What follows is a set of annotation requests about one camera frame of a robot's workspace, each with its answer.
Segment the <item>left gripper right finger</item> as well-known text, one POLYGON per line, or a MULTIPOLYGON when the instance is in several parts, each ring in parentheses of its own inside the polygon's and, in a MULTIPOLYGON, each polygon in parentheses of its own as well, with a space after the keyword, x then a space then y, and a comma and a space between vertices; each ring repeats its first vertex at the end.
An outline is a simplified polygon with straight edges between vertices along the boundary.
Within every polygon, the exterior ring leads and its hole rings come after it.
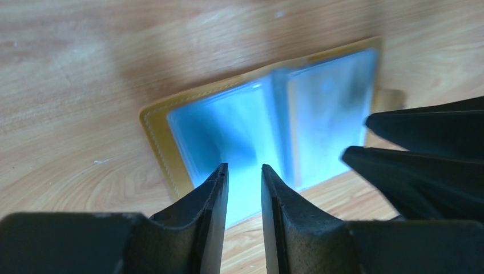
POLYGON ((483 225, 470 220, 344 221, 261 169, 268 273, 482 273, 483 225))

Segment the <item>yellow leather card holder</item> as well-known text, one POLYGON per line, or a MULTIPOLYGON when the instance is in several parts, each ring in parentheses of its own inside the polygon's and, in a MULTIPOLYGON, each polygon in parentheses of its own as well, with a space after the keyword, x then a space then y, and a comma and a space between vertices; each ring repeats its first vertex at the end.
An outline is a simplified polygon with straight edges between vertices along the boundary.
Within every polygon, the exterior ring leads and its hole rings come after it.
POLYGON ((347 172, 341 155, 367 144, 367 117, 404 105, 403 92, 379 87, 383 44, 370 37, 286 59, 144 107, 139 119, 174 197, 227 163, 232 227, 261 211, 263 164, 295 191, 347 172))

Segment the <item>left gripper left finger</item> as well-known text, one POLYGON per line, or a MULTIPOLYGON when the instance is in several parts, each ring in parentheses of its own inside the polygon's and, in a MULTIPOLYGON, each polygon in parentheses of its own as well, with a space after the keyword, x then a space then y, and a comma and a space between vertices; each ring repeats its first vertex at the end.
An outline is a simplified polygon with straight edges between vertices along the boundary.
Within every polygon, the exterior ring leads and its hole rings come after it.
POLYGON ((2 273, 219 273, 228 164, 162 211, 17 212, 1 220, 2 273))

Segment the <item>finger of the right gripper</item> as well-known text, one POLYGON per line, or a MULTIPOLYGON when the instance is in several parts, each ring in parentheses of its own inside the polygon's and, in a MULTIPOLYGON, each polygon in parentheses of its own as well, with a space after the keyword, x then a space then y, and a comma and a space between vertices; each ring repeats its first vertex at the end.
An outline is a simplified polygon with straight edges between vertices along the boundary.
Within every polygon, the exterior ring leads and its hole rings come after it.
POLYGON ((483 160, 483 97, 378 112, 366 126, 377 136, 409 151, 483 160))
POLYGON ((483 221, 483 161, 351 146, 342 161, 408 220, 483 221))

